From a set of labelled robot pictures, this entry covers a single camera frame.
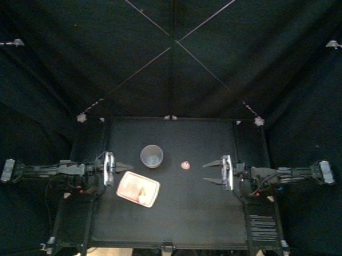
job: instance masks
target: black curtain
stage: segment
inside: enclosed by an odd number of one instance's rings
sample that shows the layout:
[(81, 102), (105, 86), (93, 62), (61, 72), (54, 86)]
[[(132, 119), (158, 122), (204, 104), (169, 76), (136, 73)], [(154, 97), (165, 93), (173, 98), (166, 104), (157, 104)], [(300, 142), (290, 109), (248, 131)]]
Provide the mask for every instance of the black curtain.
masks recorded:
[[(341, 40), (341, 34), (332, 35)], [(296, 255), (342, 255), (342, 51), (324, 48), (299, 73), (270, 115), (274, 166), (332, 163), (337, 185), (288, 187), (282, 195), (286, 237)]]
[[(0, 41), (21, 38), (0, 19)], [(9, 158), (26, 164), (70, 159), (74, 121), (54, 80), (29, 47), (0, 48), (0, 174)], [(57, 212), (47, 182), (0, 184), (0, 255), (41, 255)]]

